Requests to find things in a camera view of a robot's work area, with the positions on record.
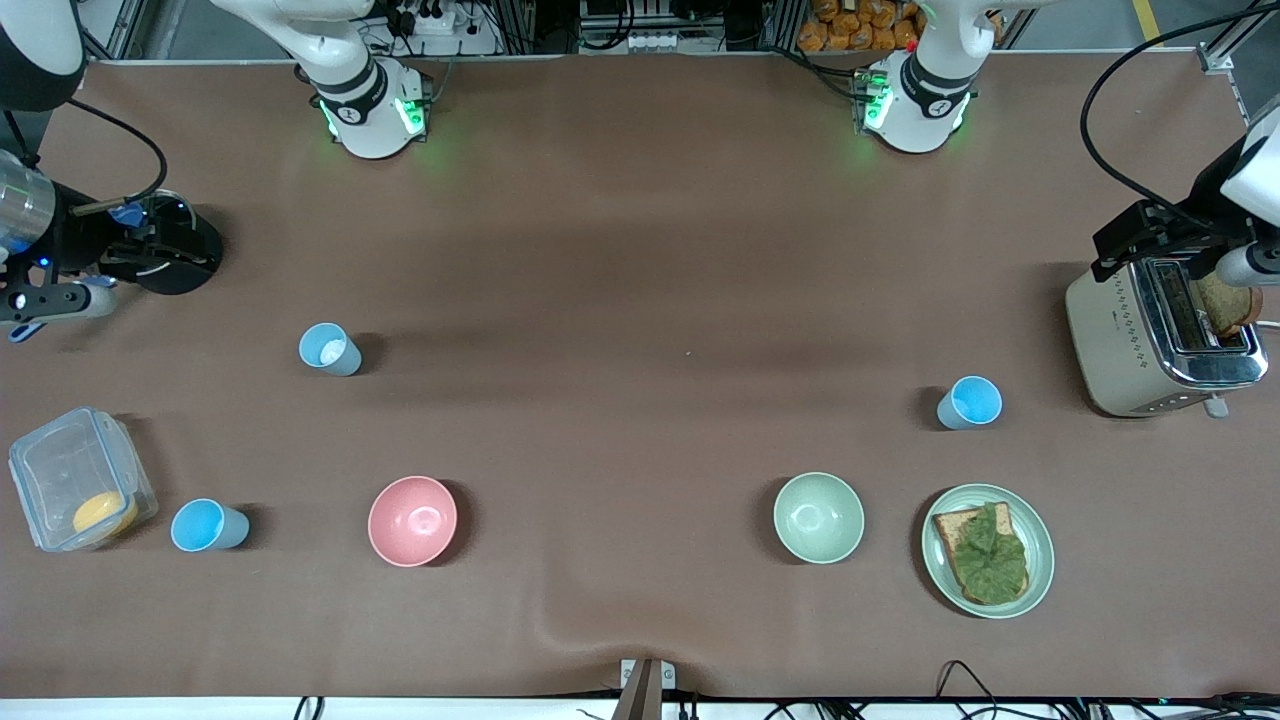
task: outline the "blue cup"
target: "blue cup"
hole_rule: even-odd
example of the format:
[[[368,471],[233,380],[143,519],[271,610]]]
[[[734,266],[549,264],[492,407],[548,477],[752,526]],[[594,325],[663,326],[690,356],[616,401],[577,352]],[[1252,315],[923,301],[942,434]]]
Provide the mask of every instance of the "blue cup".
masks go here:
[[[247,536],[248,518],[243,512],[207,497],[183,505],[169,527],[173,544],[187,552],[227,550],[244,542]]]
[[[320,323],[302,333],[298,356],[312,368],[332,375],[351,375],[360,369],[360,348],[333,323]]]
[[[987,378],[969,375],[951,386],[938,402],[938,420],[952,430],[972,430],[1000,416],[1005,401],[1000,388]]]

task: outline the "light green plate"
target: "light green plate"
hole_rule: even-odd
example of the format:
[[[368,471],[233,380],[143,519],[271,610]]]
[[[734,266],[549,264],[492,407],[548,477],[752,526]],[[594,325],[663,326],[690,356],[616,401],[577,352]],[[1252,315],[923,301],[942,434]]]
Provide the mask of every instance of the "light green plate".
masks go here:
[[[980,507],[987,502],[1009,503],[1009,515],[1014,520],[1014,533],[1027,546],[1027,574],[1030,578],[1030,584],[1021,597],[1004,605],[979,605],[964,596],[960,583],[956,582],[955,573],[951,570],[951,564],[947,562],[947,551],[942,544],[942,537],[938,536],[938,528],[933,524],[934,515]],[[942,594],[947,596],[947,600],[954,602],[956,607],[979,618],[992,620],[1018,618],[1039,605],[1048,594],[1048,587],[1053,584],[1053,541],[1048,537],[1044,520],[1025,500],[1001,487],[973,483],[942,493],[942,497],[933,503],[933,507],[929,507],[929,512],[924,516],[920,548],[924,552],[924,566],[929,570],[933,584],[938,585]]]
[[[773,529],[805,562],[840,562],[863,539],[863,501],[845,480],[805,473],[787,480],[773,501]]]

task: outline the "metal cylinder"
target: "metal cylinder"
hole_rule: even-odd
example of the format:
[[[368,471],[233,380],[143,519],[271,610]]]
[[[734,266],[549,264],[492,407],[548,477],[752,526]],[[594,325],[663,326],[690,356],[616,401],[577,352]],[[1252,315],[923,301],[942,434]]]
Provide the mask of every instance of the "metal cylinder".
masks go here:
[[[49,229],[58,208],[54,183],[0,150],[0,247],[14,255]]]

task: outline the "plate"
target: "plate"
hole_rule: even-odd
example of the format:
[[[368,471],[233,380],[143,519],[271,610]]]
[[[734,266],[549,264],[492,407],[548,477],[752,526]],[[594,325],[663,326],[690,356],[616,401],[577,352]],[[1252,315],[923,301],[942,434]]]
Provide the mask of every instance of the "plate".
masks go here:
[[[1012,602],[1004,605],[980,605],[964,596],[956,580],[947,551],[942,544],[938,528],[933,524],[934,515],[982,507],[987,502],[1007,502],[1009,515],[1014,521],[1014,534],[1027,546],[1027,574],[1030,583],[1027,592]],[[956,607],[979,618],[1007,620],[1018,618],[1039,605],[1053,584],[1053,541],[1048,537],[1044,520],[1025,500],[1002,487],[973,483],[948,489],[929,507],[920,530],[920,550],[924,553],[924,568],[933,578],[933,584],[947,596]]]

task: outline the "silver toaster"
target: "silver toaster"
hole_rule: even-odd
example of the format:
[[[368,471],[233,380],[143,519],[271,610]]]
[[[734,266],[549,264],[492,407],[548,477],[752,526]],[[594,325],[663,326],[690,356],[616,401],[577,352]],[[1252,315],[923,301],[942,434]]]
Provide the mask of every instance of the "silver toaster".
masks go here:
[[[1229,338],[1213,333],[1185,258],[1139,260],[1102,283],[1085,273],[1066,290],[1066,316],[1089,396],[1111,415],[1151,418],[1203,402],[1224,418],[1222,396],[1267,372],[1253,325]]]

